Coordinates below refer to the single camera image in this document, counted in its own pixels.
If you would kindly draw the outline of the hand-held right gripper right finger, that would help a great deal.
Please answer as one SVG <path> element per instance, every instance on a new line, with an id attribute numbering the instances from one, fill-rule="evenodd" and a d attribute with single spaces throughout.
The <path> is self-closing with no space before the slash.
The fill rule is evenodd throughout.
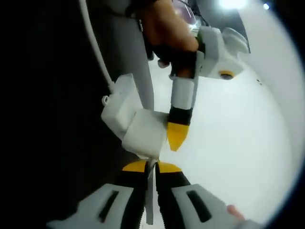
<path id="1" fill-rule="evenodd" d="M 174 164 L 155 164 L 158 204 L 166 229 L 234 229 L 238 219 L 218 197 L 190 184 Z"/>

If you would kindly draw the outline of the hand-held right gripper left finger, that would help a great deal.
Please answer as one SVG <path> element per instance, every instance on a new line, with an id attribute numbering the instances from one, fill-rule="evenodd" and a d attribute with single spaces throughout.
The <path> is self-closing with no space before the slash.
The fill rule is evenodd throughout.
<path id="1" fill-rule="evenodd" d="M 80 201 L 77 210 L 63 220 L 46 224 L 49 229 L 137 229 L 147 190 L 147 161 L 126 165 L 112 184 Z"/>

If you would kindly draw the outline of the person's left hand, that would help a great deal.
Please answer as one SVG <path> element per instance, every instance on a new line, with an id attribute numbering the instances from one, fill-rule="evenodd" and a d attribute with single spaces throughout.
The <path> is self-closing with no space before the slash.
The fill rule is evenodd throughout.
<path id="1" fill-rule="evenodd" d="M 158 66 L 172 66 L 178 77 L 193 78 L 194 67 L 188 62 L 187 53 L 196 52 L 199 44 L 185 20 L 176 14 L 171 0 L 157 0 L 139 10 L 140 18 L 149 43 L 160 47 L 162 54 Z"/>

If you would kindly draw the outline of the person's right hand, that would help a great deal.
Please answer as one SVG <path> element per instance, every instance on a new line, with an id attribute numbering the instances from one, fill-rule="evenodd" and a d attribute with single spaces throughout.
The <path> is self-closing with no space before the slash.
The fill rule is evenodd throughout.
<path id="1" fill-rule="evenodd" d="M 230 215 L 236 217 L 239 221 L 245 221 L 243 214 L 241 214 L 234 205 L 228 205 L 227 211 Z"/>

